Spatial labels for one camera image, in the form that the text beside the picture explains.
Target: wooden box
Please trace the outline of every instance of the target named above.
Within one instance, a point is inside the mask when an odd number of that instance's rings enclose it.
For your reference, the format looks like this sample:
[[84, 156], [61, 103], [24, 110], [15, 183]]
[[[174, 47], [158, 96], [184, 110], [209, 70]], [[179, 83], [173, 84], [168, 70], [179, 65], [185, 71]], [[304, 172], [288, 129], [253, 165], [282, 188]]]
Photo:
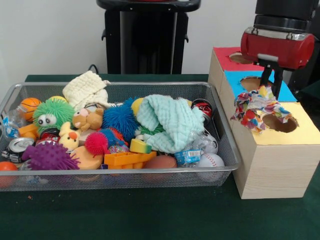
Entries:
[[231, 61], [229, 56], [236, 51], [240, 48], [213, 49], [208, 81], [218, 92], [242, 157], [240, 168], [233, 172], [239, 194], [242, 199], [301, 198], [319, 164], [320, 132], [285, 83], [278, 100], [296, 118], [295, 130], [284, 133], [268, 128], [257, 134], [231, 121], [234, 99], [246, 91], [241, 80], [259, 77], [263, 71]]
[[235, 121], [242, 164], [233, 176], [242, 199], [302, 198], [320, 160], [320, 132], [300, 103], [282, 102], [299, 126], [284, 133], [251, 132]]
[[[238, 51], [240, 51], [240, 47], [215, 47], [212, 51], [208, 79], [208, 82], [215, 86], [231, 129], [234, 123], [230, 118], [236, 110], [234, 106], [235, 98], [239, 94], [246, 92], [246, 88], [249, 91], [258, 88], [260, 84], [258, 77], [262, 75], [264, 70], [263, 67], [253, 65], [252, 63], [241, 64], [232, 61], [230, 56]], [[274, 73], [272, 72], [269, 81], [273, 83], [274, 80]], [[279, 102], [297, 101], [284, 82], [281, 85], [278, 100]]]

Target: googly eye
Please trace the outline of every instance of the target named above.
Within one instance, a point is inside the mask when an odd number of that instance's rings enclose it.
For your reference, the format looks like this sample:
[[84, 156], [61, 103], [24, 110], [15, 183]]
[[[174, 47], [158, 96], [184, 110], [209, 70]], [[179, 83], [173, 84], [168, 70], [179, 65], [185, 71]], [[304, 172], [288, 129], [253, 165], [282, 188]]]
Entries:
[[57, 118], [56, 118], [56, 116], [54, 116], [52, 114], [47, 114], [47, 115], [45, 115], [45, 122], [48, 125], [54, 125], [57, 122]]
[[38, 117], [38, 124], [41, 126], [41, 127], [45, 127], [47, 126], [47, 122], [46, 122], [46, 115], [41, 115]]

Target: blue spiky ball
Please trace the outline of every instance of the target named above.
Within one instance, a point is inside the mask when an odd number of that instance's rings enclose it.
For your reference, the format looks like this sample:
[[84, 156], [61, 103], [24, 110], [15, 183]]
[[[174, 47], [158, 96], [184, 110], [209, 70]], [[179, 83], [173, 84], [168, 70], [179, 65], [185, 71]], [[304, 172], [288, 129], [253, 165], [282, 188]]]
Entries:
[[100, 130], [100, 133], [105, 135], [105, 137], [108, 139], [109, 146], [114, 146], [116, 144], [122, 146], [125, 144], [125, 142], [118, 139], [109, 128]]
[[129, 98], [124, 101], [123, 105], [113, 106], [103, 113], [102, 128], [115, 128], [122, 133], [126, 142], [130, 142], [135, 137], [135, 130], [138, 129], [134, 111], [131, 105], [134, 99]]

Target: wire mesh basket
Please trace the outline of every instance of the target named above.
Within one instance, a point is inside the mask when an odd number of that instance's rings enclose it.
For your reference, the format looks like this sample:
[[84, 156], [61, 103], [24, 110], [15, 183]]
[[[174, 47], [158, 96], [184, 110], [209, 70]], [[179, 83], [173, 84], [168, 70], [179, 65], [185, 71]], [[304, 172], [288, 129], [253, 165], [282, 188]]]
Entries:
[[[67, 82], [28, 82], [12, 86], [0, 105], [1, 116], [15, 109], [25, 98], [45, 101], [62, 96]], [[47, 170], [0, 171], [0, 191], [84, 190], [120, 188], [221, 186], [231, 171], [238, 168], [240, 154], [222, 109], [216, 89], [206, 82], [117, 82], [107, 87], [110, 103], [123, 102], [130, 97], [152, 94], [185, 98], [190, 101], [206, 99], [213, 107], [211, 123], [206, 128], [218, 140], [218, 155], [224, 167], [192, 167], [170, 169], [120, 170]], [[0, 150], [9, 144], [0, 136]]]

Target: box hole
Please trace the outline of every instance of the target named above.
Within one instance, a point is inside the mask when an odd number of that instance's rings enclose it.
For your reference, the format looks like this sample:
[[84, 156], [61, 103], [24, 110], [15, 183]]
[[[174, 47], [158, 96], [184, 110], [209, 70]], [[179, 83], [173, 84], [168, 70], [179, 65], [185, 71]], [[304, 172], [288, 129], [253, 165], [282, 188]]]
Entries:
[[246, 59], [244, 56], [242, 56], [242, 53], [237, 51], [229, 55], [229, 58], [232, 62], [237, 64], [253, 64], [254, 62], [251, 60]]
[[247, 76], [243, 78], [240, 82], [242, 87], [244, 87], [245, 90], [247, 90], [248, 92], [251, 92], [253, 90], [257, 90], [260, 87], [260, 80], [261, 80], [261, 77], [258, 77], [258, 76]]
[[297, 121], [294, 118], [289, 118], [288, 122], [282, 123], [276, 116], [272, 114], [265, 115], [262, 118], [262, 121], [270, 129], [283, 133], [293, 132], [298, 126]]

